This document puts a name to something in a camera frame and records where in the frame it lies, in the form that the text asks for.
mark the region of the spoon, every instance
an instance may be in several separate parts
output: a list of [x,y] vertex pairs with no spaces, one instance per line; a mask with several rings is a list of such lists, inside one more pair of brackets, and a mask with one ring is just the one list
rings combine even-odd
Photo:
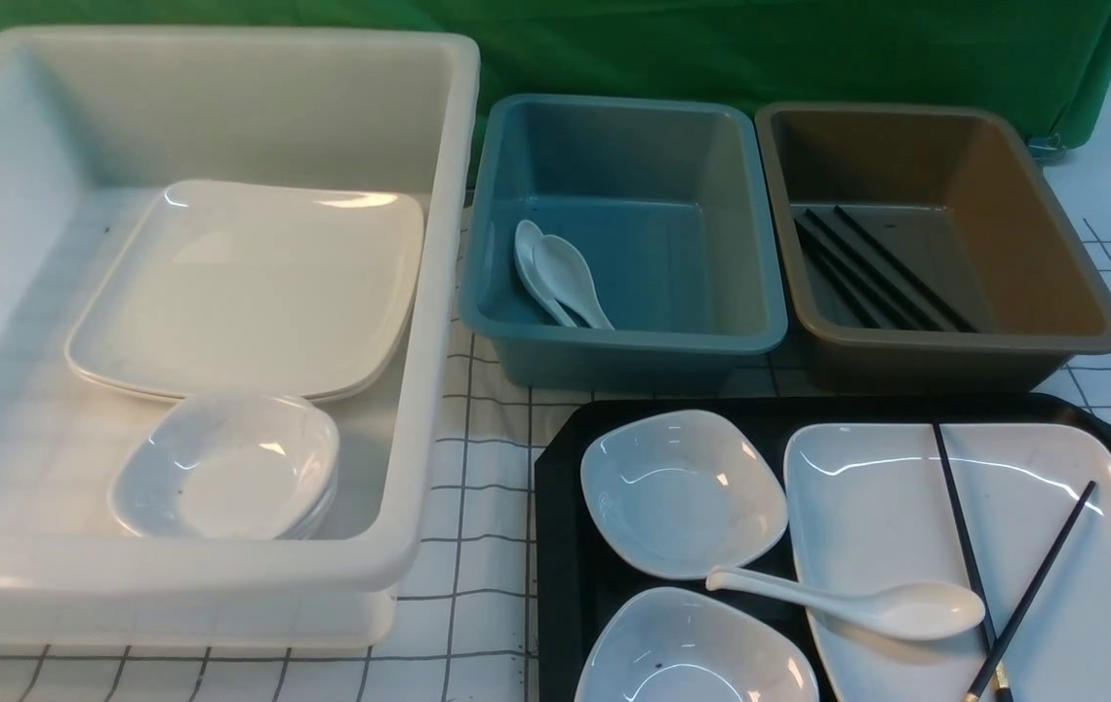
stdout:
[[548,314],[554,317],[560,324],[574,328],[577,323],[568,312],[563,311],[563,307],[560,307],[556,299],[556,293],[551,291],[547,281],[538,275],[538,268],[533,265],[533,249],[542,239],[541,228],[529,219],[520,219],[519,225],[516,225],[516,271],[520,272],[520,281],[524,283],[530,297],[537,299]]
[[599,305],[594,275],[577,245],[559,235],[543,235],[533,252],[533,263],[556,299],[581,315],[591,329],[614,329]]
[[965,586],[910,582],[872,594],[832,594],[753,570],[714,569],[708,590],[737,590],[821,610],[853,625],[902,641],[935,641],[961,634],[984,618],[984,603]]

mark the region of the green backdrop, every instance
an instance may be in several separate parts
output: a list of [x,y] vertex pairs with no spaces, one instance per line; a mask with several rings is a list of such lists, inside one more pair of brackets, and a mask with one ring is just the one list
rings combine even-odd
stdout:
[[1111,76],[1111,0],[0,0],[0,30],[136,22],[459,32],[483,116],[514,92],[963,103],[1078,147]]

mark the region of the white square plate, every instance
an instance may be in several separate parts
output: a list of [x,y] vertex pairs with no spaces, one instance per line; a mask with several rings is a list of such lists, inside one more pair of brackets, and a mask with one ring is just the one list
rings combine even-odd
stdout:
[[[998,628],[1078,493],[1098,481],[1004,662],[1018,699],[1111,699],[1111,454],[1071,427],[943,428]],[[867,592],[910,579],[967,582],[932,427],[807,427],[788,444],[785,485],[803,583]],[[984,658],[974,631],[912,644],[810,621],[845,702],[961,699]]]
[[177,183],[136,228],[66,359],[163,400],[230,387],[353,395],[396,351],[422,237],[410,195]]

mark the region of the black tray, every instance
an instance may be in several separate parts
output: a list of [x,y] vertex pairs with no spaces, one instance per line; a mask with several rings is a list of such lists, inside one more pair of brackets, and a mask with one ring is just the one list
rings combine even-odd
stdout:
[[[538,525],[539,692],[570,702],[581,666],[612,614],[630,596],[658,585],[709,594],[701,582],[668,582],[620,560],[600,536],[581,497],[581,457],[598,437],[637,419],[682,409],[711,410],[741,428],[778,478],[788,439],[827,422],[1051,422],[1098,437],[1111,451],[1111,427],[1048,394],[948,397],[802,397],[783,400],[670,400],[591,403],[573,413],[536,468]],[[750,570],[794,578],[788,533]],[[787,635],[814,666],[819,698],[835,699],[814,650],[805,612],[793,604],[739,592],[711,596],[752,614]]]

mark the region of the chopsticks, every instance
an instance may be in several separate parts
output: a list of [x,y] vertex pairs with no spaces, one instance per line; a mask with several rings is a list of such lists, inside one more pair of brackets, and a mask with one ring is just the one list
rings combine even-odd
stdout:
[[845,307],[850,309],[850,314],[854,315],[855,320],[859,320],[859,324],[862,324],[864,329],[880,329],[880,324],[875,323],[875,319],[873,319],[871,312],[868,312],[868,308],[863,307],[858,298],[854,298],[850,289],[845,288],[844,280],[841,280],[841,277],[832,270],[831,263],[828,263],[828,260],[823,258],[824,252],[822,249],[812,248],[805,252],[805,257],[811,260],[811,265],[817,268],[819,274],[823,275],[823,280],[828,281],[828,285],[831,285],[832,292],[837,294],[837,298],[840,298],[845,303]]
[[[924,299],[939,315],[948,319],[949,323],[955,328],[955,331],[979,331],[972,323],[967,321],[965,317],[958,314],[958,311],[935,293],[929,284],[915,275],[915,271],[912,271],[911,268],[907,267],[907,263],[903,263],[889,249],[885,249],[884,244],[880,243],[880,240],[875,239],[871,232],[868,232],[857,219],[850,217],[850,213],[845,212],[840,204],[833,205],[832,212],[841,221],[842,225],[853,231],[854,235],[868,249],[871,249],[875,253],[875,257],[879,257],[884,262],[884,265],[893,268],[898,272],[898,275],[907,281],[910,288],[915,290],[918,297]],[[854,299],[853,292],[855,291],[859,293],[859,297],[870,302],[880,315],[884,315],[895,329],[948,331],[929,312],[923,310],[923,307],[918,305],[915,300],[911,298],[911,294],[903,292],[889,277],[882,274],[880,268],[872,265],[872,262],[868,261],[863,257],[863,253],[855,250],[854,245],[845,241],[843,235],[838,234],[823,219],[820,219],[817,212],[808,209],[804,212],[804,218],[819,229],[823,235],[823,240],[811,234],[808,228],[802,227],[801,222],[793,219],[793,225],[795,225],[797,233],[799,234],[799,243],[808,252],[811,265],[817,268],[824,279],[828,280],[828,284],[831,285],[837,298],[840,298],[845,303],[845,307],[850,309],[851,314],[859,321],[859,324],[862,324],[867,329],[881,329],[880,324],[875,323],[875,317],[871,315],[867,311],[867,308],[862,303],[859,303],[858,299]],[[833,253],[830,244],[839,253]],[[865,275],[868,279],[863,280],[859,274]],[[869,317],[872,319],[871,323],[867,321]]]
[[[868,284],[868,281],[864,281],[861,277],[854,274],[854,271],[851,270],[849,265],[845,265],[844,261],[837,258],[837,254],[831,252],[831,250],[828,249],[822,241],[817,239],[814,234],[811,234],[811,231],[808,228],[802,227],[801,223],[797,221],[793,221],[793,227],[797,228],[797,234],[799,235],[803,248],[817,251],[819,257],[823,259],[824,265],[831,267],[832,270],[835,271],[835,274],[841,277],[842,281],[853,285],[855,289],[859,289],[859,294],[867,298],[868,302],[871,302],[877,310],[880,310],[882,315],[889,317],[890,323],[898,325],[899,329],[907,329],[908,325],[910,325],[907,318],[903,317],[901,312],[894,310],[893,307],[890,307],[889,302],[885,302],[884,298],[881,298],[879,292],[872,290],[871,285]],[[848,297],[842,298],[842,301],[844,301],[845,305],[849,307],[850,299],[852,298],[848,294]]]
[[908,268],[907,263],[903,263],[901,259],[894,257],[892,251],[885,249],[884,244],[880,243],[880,240],[875,239],[874,235],[871,235],[871,232],[868,232],[857,219],[851,218],[849,212],[842,210],[841,204],[832,208],[832,213],[835,214],[835,217],[840,219],[845,227],[850,228],[850,231],[853,231],[855,235],[859,235],[859,239],[861,239],[863,243],[870,245],[877,257],[884,259],[884,261],[889,262],[889,265],[892,267],[894,271],[898,271],[899,275],[907,279],[907,283],[911,283],[911,288],[915,289],[921,297],[927,299],[927,301],[929,301],[929,305],[933,305],[935,310],[941,312],[949,320],[949,322],[953,324],[953,328],[958,331],[975,331],[974,325],[967,321],[967,317],[958,314],[958,311],[950,307],[948,302],[933,291],[933,289],[929,288],[929,284],[920,280],[920,275],[915,275],[915,271]]
[[912,320],[915,320],[915,322],[920,324],[921,330],[923,331],[941,330],[938,323],[935,323],[935,321],[932,320],[932,317],[925,314],[925,312],[921,310],[920,307],[918,307],[914,302],[912,302],[911,299],[908,298],[904,292],[899,290],[898,285],[891,283],[891,281],[887,279],[887,277],[881,275],[881,272],[877,271],[875,267],[872,267],[871,263],[868,263],[868,259],[863,259],[861,253],[854,251],[853,245],[850,245],[848,241],[841,239],[840,235],[837,235],[837,232],[832,231],[832,228],[829,227],[828,223],[823,221],[823,219],[820,219],[819,214],[814,213],[812,210],[808,210],[805,212],[805,218],[811,220],[811,223],[813,223],[814,227],[819,228],[819,231],[823,232],[823,235],[825,235],[828,240],[831,241],[833,245],[835,245],[837,250],[841,252],[842,257],[849,259],[854,267],[858,267],[859,270],[863,272],[863,274],[867,274],[868,279],[870,279],[872,283],[875,284],[875,288],[879,288],[884,292],[885,298],[892,299],[893,305],[901,308],[901,311],[904,312],[904,314],[910,315]]
[[[984,645],[984,654],[992,652],[993,641],[997,639],[997,631],[993,628],[993,616],[988,610],[988,598],[984,595],[984,582],[979,576],[979,565],[975,563],[975,552],[971,546],[971,534],[967,530],[967,515],[962,512],[962,500],[958,498],[958,484],[953,480],[953,468],[949,465],[949,450],[944,443],[944,435],[939,423],[932,423],[932,433],[938,440],[938,453],[941,454],[941,470],[947,479],[947,494],[949,497],[949,510],[953,512],[953,525],[958,530],[958,545],[962,549],[962,562],[967,569],[967,583],[971,591],[984,601],[984,618],[979,622],[979,642]],[[1011,692],[1009,676],[1005,676],[1005,663],[998,661],[993,670],[993,679],[997,683],[997,702],[1014,702],[1014,693]]]
[[967,694],[962,698],[962,702],[979,702],[980,692],[983,692],[984,685],[988,684],[989,676],[993,675],[998,663],[1002,662],[1005,649],[1009,648],[1011,640],[1014,639],[1014,632],[1019,631],[1019,625],[1023,622],[1023,616],[1027,614],[1028,608],[1031,608],[1037,592],[1041,591],[1044,578],[1047,574],[1050,574],[1050,568],[1053,568],[1054,561],[1059,559],[1059,551],[1062,550],[1063,543],[1067,543],[1068,534],[1071,534],[1071,529],[1074,528],[1075,520],[1080,519],[1080,512],[1084,510],[1085,503],[1089,502],[1089,498],[1095,489],[1098,489],[1098,481],[1090,480],[1089,485],[1084,488],[1084,492],[1080,497],[1080,501],[1075,502],[1071,515],[1067,518],[1067,523],[1062,524],[1062,530],[1059,531],[1059,536],[1054,539],[1053,546],[1050,546],[1050,552],[1041,561],[1041,568],[1037,569],[1035,575],[1032,576],[1032,582],[1028,583],[1027,591],[1023,591],[1023,599],[1019,600],[1019,608],[1014,608],[1014,613],[1011,614],[1010,621],[1005,622],[1002,635],[993,644],[993,649],[989,651],[988,656],[984,658],[984,663],[979,668],[979,673],[975,674],[971,686],[967,689]]

